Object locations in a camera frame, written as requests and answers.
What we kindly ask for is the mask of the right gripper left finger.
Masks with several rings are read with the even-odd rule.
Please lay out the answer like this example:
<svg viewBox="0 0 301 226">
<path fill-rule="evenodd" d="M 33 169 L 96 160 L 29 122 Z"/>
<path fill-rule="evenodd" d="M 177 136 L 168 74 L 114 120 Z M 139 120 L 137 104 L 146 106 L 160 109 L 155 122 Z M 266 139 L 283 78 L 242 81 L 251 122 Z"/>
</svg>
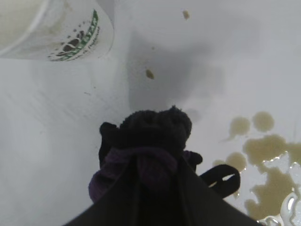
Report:
<svg viewBox="0 0 301 226">
<path fill-rule="evenodd" d="M 110 150 L 89 184 L 93 205 L 67 225 L 160 226 L 161 194 L 161 150 Z"/>
</svg>

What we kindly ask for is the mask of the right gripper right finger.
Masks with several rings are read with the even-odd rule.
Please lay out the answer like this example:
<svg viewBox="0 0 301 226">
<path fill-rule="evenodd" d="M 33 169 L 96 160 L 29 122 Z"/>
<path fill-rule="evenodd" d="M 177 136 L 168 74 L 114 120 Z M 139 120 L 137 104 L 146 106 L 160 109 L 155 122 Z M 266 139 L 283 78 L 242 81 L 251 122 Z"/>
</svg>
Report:
<svg viewBox="0 0 301 226">
<path fill-rule="evenodd" d="M 220 164 L 197 175 L 196 167 L 202 160 L 195 152 L 184 152 L 179 159 L 172 183 L 175 210 L 171 216 L 175 225 L 256 226 L 256 220 L 224 200 L 240 188 L 239 171 Z"/>
</svg>

